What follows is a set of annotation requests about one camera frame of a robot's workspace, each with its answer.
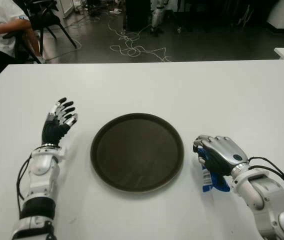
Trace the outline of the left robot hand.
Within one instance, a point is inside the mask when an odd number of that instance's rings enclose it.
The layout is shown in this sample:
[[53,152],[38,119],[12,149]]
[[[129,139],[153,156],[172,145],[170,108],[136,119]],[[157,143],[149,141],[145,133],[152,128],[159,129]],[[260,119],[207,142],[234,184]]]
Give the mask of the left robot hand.
[[41,133],[42,145],[58,146],[60,140],[78,121],[73,101],[66,97],[59,99],[46,115]]

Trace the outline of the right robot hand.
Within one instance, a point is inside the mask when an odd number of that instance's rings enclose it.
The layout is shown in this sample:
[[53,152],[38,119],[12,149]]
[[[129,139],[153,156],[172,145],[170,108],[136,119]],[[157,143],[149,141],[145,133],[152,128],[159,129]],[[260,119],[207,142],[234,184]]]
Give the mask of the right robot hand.
[[193,142],[198,161],[211,173],[230,176],[238,165],[247,165],[249,158],[229,137],[200,135]]

